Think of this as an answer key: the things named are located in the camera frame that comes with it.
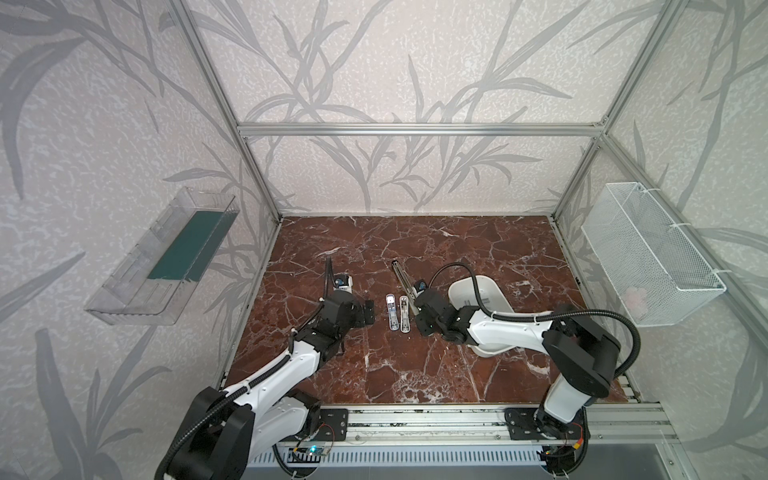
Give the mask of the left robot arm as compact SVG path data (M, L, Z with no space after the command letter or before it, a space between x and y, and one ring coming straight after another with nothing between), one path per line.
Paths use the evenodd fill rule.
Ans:
M317 307L281 354L236 384L197 394L155 478L239 479L267 448L316 430L317 402L296 387L341 351L350 330L368 324L350 275L334 273L327 261L323 280Z

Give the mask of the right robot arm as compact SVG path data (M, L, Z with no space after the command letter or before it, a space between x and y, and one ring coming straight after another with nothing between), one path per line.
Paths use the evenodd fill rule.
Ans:
M468 275L452 283L447 293L432 281L402 277L420 334L438 334L482 358L515 349L547 355L558 375L534 412L508 413L510 430L548 439L564 438L571 427L585 433L586 407L608 397L613 381L638 359L638 328L617 312L572 305L516 312L493 279L465 263L458 266Z

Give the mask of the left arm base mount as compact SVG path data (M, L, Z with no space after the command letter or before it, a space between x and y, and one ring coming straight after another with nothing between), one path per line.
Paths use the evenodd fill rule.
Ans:
M320 442L345 441L350 411L346 408L320 408L308 413L301 429L294 435L299 439Z

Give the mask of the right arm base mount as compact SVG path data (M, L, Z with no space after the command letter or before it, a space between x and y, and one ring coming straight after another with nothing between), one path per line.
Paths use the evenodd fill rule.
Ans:
M539 407L509 407L503 413L511 440L572 444L590 438L584 409L568 423L556 420Z

